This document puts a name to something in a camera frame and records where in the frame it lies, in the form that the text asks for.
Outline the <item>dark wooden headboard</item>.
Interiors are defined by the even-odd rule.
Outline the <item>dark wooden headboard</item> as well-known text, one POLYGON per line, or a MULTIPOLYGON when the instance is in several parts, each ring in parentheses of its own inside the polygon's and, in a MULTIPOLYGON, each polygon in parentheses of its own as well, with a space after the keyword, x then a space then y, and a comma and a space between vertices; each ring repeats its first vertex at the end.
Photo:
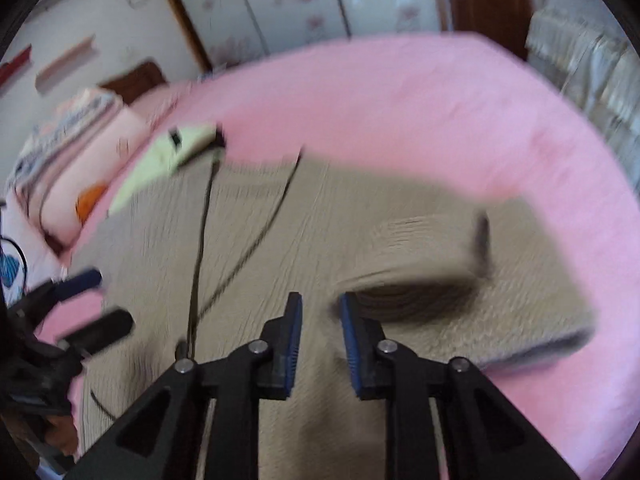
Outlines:
POLYGON ((166 84, 167 80, 160 66, 152 58, 134 66, 128 73, 102 81, 99 88, 114 92, 122 98, 122 102, 130 105, 146 92, 166 84))

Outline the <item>pink bed sheet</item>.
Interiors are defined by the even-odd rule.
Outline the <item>pink bed sheet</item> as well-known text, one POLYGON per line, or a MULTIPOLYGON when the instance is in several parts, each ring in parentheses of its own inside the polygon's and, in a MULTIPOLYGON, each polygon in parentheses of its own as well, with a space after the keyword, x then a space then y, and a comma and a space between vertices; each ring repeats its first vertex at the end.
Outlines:
MULTIPOLYGON (((330 42, 198 84, 166 122, 221 125, 233 165, 308 155, 525 202, 596 327, 564 356, 485 366, 579 477, 608 472, 639 420, 639 204, 597 131, 533 70, 474 35, 330 42)), ((65 306, 67 325, 103 300, 65 306)))

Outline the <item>pink cartoon pillow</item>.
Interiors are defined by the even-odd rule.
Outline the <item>pink cartoon pillow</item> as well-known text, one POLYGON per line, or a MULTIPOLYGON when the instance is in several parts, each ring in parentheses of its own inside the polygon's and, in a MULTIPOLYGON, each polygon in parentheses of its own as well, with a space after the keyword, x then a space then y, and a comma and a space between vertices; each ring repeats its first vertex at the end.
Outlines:
POLYGON ((76 242, 94 207, 149 135, 146 120, 123 107, 43 171, 28 196, 27 218, 54 252, 76 242))

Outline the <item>pink wall shelf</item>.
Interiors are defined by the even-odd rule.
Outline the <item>pink wall shelf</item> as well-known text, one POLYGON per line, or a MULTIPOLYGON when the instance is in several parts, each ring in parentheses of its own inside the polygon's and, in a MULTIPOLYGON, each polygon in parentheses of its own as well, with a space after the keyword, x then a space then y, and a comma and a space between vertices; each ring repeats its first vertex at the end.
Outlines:
POLYGON ((94 40, 94 35, 85 37, 44 66, 35 76, 36 91, 42 96, 49 93, 73 72, 91 63, 99 54, 94 40))

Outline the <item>pale yellow folded garment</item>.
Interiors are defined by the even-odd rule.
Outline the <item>pale yellow folded garment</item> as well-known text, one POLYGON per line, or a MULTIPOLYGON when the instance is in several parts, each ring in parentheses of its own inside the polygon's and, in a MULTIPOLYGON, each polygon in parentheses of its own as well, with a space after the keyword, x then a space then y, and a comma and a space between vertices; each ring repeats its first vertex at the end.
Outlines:
POLYGON ((120 211, 130 198, 153 182, 176 174, 190 162, 209 155, 220 162, 226 154, 221 125, 195 125, 169 129, 158 136, 134 164, 111 201, 107 214, 120 211))

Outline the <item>folded striped blanket stack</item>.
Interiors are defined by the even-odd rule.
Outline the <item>folded striped blanket stack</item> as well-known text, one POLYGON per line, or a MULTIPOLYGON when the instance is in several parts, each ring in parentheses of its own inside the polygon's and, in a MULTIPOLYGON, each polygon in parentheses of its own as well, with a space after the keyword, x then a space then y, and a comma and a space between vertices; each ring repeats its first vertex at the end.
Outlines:
POLYGON ((118 113, 123 106, 122 98, 110 90, 85 88, 76 93, 32 130, 6 180, 6 187, 20 188, 32 183, 65 150, 88 136, 100 119, 118 113))

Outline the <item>red wall shelf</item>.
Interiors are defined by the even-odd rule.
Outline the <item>red wall shelf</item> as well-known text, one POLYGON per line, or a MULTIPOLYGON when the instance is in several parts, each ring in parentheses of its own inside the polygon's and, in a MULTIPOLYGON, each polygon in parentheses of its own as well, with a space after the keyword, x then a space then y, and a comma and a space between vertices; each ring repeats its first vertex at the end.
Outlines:
POLYGON ((0 66, 0 86, 3 86, 15 73, 21 70, 30 62, 32 56, 32 46, 29 44, 25 49, 11 61, 3 63, 0 66))

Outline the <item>floral sliding wardrobe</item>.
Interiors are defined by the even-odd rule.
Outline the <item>floral sliding wardrobe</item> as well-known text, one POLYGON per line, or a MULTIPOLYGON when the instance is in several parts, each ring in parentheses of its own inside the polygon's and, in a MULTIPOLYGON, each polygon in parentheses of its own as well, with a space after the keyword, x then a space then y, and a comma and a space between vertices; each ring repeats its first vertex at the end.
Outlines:
POLYGON ((447 0, 168 0, 203 70, 332 39, 442 32, 447 0))

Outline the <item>beige knit sweater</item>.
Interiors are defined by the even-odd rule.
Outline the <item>beige knit sweater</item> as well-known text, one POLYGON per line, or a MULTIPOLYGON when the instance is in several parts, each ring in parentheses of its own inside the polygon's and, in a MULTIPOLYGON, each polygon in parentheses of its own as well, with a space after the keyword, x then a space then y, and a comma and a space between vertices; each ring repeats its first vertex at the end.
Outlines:
POLYGON ((194 338, 206 362, 303 298, 291 400, 260 412, 264 479, 379 479, 384 410, 349 383, 338 300, 419 356, 478 366, 574 352, 596 320, 555 242, 522 200, 483 205, 437 185, 313 158, 238 166, 203 157, 134 194, 73 256, 134 330, 89 362, 90 448, 194 338))

